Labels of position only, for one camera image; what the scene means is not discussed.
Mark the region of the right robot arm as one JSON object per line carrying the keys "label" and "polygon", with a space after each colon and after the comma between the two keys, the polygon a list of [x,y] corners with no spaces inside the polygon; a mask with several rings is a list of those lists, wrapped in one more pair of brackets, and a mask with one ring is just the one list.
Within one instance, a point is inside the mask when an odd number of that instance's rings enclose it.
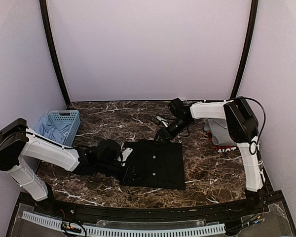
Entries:
{"label": "right robot arm", "polygon": [[256,99],[236,97],[227,100],[203,100],[192,104],[185,104],[176,98],[168,104],[174,120],[159,129],[155,135],[156,143],[165,143],[174,139],[196,119],[223,119],[226,121],[230,138],[236,143],[242,157],[246,189],[249,192],[259,192],[264,187],[263,161],[259,154],[259,139],[263,131],[259,121],[249,105]]}

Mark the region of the black long sleeve shirt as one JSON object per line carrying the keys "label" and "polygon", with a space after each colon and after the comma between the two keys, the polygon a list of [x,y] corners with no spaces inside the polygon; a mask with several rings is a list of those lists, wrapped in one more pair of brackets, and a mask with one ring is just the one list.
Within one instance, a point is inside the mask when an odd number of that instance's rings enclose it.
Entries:
{"label": "black long sleeve shirt", "polygon": [[183,147],[180,143],[159,145],[152,140],[126,142],[125,148],[132,152],[127,157],[125,168],[135,167],[138,180],[124,186],[185,190]]}

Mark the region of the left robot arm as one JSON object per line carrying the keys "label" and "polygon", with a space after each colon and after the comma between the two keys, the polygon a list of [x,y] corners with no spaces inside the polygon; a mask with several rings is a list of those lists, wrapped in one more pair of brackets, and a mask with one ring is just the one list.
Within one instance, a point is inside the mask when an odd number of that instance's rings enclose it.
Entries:
{"label": "left robot arm", "polygon": [[68,147],[34,132],[23,118],[0,130],[0,171],[8,173],[49,215],[56,215],[60,205],[53,199],[51,187],[36,175],[25,157],[51,163],[76,175],[101,173],[126,185],[136,178],[135,168],[127,165],[132,152],[111,139],[94,147]]}

